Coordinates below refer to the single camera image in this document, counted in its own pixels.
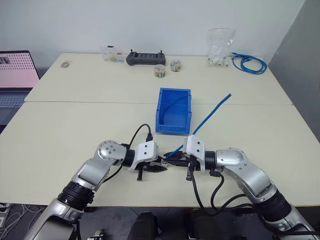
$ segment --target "white wall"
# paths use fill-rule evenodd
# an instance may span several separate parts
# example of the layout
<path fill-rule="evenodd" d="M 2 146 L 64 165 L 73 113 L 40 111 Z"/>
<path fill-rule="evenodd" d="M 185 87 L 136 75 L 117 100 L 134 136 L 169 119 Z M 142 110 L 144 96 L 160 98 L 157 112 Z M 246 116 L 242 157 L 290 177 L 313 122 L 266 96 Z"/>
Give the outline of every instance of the white wall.
<path fill-rule="evenodd" d="M 232 50 L 272 58 L 304 0 L 0 0 L 0 48 L 31 50 L 38 68 L 101 45 L 206 55 L 207 30 L 236 28 Z"/>

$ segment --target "laptop keyboard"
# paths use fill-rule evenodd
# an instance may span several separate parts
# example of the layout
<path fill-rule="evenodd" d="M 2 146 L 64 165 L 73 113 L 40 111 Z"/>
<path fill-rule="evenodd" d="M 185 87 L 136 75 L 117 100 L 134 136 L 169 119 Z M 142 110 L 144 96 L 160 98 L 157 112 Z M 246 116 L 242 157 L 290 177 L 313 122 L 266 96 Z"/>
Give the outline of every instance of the laptop keyboard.
<path fill-rule="evenodd" d="M 1 95 L 0 108 L 20 108 L 25 102 L 27 94 L 21 95 Z"/>

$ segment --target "small jar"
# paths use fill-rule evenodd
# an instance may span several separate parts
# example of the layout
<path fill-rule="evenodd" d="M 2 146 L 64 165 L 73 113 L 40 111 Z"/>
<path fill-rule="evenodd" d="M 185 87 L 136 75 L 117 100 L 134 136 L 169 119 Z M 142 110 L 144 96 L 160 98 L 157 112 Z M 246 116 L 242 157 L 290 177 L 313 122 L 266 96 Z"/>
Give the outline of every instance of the small jar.
<path fill-rule="evenodd" d="M 157 78 L 164 78 L 166 76 L 166 67 L 162 64 L 155 65 L 154 75 Z"/>
<path fill-rule="evenodd" d="M 181 60 L 179 59 L 172 59 L 170 63 L 170 69 L 173 72 L 180 72 L 181 71 Z"/>

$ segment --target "laptop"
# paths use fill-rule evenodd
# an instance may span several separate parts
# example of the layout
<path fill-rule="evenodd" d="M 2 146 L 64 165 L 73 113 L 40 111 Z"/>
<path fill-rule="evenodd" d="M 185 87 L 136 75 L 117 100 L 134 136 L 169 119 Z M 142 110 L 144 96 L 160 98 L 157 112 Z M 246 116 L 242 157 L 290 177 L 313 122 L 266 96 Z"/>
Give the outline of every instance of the laptop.
<path fill-rule="evenodd" d="M 10 122 L 38 81 L 39 75 L 29 51 L 0 51 L 0 125 L 2 128 Z"/>

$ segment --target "coiled blue cable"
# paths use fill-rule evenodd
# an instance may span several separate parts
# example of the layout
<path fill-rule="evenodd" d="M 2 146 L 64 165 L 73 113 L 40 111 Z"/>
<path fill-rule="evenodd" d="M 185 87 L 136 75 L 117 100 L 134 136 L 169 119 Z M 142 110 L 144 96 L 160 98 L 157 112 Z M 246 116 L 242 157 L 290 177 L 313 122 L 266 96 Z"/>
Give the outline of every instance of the coiled blue cable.
<path fill-rule="evenodd" d="M 243 72 L 246 72 L 246 73 L 250 73 L 250 74 L 256 74 L 256 75 L 260 75 L 260 74 L 263 74 L 266 70 L 267 70 L 267 64 L 257 58 L 257 57 L 254 57 L 254 56 L 250 56 L 250 55 L 244 55 L 244 54 L 239 54 L 239 53 L 236 53 L 236 52 L 232 52 L 233 56 L 232 56 L 232 62 L 233 62 L 233 65 L 239 69 L 240 71 L 243 71 Z M 236 64 L 235 64 L 235 59 L 241 59 L 241 63 L 240 63 L 240 67 L 238 67 Z M 247 68 L 245 66 L 245 63 L 246 62 L 250 62 L 251 60 L 256 60 L 258 61 L 259 63 L 261 63 L 261 68 L 259 70 L 252 70 L 250 68 Z"/>
<path fill-rule="evenodd" d="M 228 100 L 228 98 L 231 97 L 231 93 L 229 93 L 224 99 L 222 99 L 217 106 L 215 106 L 215 108 L 209 113 L 209 115 L 199 124 L 199 126 L 193 131 L 192 134 L 196 134 L 196 132 L 198 132 L 198 130 L 203 126 L 203 124 L 205 124 L 205 122 L 218 110 L 218 108 L 225 102 Z M 173 155 L 175 155 L 180 149 L 183 148 L 183 145 L 181 145 L 180 147 L 178 147 L 176 150 L 174 150 L 173 152 L 171 152 L 168 156 L 166 156 L 166 159 L 171 158 Z"/>

